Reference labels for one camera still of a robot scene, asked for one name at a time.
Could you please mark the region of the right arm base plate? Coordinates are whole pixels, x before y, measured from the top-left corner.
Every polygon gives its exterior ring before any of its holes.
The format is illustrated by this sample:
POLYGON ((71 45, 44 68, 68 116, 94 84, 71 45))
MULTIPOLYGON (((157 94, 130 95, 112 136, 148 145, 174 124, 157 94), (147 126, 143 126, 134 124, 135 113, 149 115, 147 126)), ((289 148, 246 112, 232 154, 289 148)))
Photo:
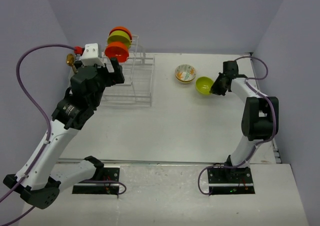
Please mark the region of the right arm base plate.
POLYGON ((207 169, 209 195, 255 194, 249 167, 227 169, 220 165, 207 169))

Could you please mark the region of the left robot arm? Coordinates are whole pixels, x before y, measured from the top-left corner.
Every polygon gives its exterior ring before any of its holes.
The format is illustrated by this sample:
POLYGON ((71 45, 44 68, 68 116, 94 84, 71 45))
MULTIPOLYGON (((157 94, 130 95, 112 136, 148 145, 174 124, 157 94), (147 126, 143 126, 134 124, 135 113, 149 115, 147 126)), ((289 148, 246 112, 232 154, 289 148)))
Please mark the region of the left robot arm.
POLYGON ((81 66, 70 79, 64 98, 58 102, 46 132, 25 166, 5 176, 3 183, 26 203, 45 209, 59 193, 83 181, 99 182, 104 164, 93 156, 84 158, 66 172, 54 172, 61 154, 93 116, 105 88, 124 83, 122 66, 111 58, 113 72, 106 65, 81 66))

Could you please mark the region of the white floral patterned bowl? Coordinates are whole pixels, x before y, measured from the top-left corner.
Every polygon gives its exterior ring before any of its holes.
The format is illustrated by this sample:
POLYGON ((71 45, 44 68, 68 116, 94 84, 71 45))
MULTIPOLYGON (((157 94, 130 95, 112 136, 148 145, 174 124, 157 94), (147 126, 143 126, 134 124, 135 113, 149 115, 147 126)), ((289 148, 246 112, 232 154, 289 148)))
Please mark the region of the white floral patterned bowl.
POLYGON ((181 80, 190 80, 191 78, 196 77, 196 69, 188 64, 182 64, 176 67, 174 72, 175 77, 178 77, 181 80))

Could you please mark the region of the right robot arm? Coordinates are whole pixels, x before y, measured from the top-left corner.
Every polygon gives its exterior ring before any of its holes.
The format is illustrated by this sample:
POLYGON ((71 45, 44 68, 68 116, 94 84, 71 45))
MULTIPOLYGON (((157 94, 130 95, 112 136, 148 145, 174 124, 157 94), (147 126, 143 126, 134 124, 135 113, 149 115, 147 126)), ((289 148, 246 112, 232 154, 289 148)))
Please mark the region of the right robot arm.
POLYGON ((208 170, 216 183, 237 183, 250 173, 250 160, 258 148, 273 140, 279 130, 279 100, 255 88, 246 75, 239 73, 237 61, 223 62, 223 71, 213 83, 210 93, 224 96, 236 94, 244 102, 241 119, 242 138, 224 164, 208 170))

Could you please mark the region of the blue yellow patterned bowl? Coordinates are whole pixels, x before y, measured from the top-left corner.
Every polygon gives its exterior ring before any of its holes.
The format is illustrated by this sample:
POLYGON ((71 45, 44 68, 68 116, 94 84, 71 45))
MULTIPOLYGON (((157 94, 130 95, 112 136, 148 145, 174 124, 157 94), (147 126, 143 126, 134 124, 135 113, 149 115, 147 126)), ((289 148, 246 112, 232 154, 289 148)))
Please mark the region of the blue yellow patterned bowl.
POLYGON ((191 78, 190 80, 187 80, 187 81, 181 80, 181 79, 179 79, 178 77, 175 77, 175 78, 177 79, 178 82, 180 82, 180 83, 182 83, 182 84, 189 84, 189 83, 191 83, 191 82, 193 82, 193 81, 195 80, 195 77, 194 77, 194 78, 191 78))

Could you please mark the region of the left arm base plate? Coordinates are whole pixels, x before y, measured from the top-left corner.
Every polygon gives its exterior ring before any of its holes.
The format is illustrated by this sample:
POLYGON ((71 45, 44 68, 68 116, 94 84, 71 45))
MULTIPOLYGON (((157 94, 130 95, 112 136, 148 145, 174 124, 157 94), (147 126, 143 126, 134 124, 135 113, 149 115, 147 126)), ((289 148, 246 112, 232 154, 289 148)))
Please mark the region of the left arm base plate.
POLYGON ((103 171, 89 179, 99 183, 78 183, 72 188, 72 194, 95 194, 95 195, 118 195, 120 186, 118 184, 102 184, 102 181, 118 181, 120 177, 119 167, 104 167, 103 171))

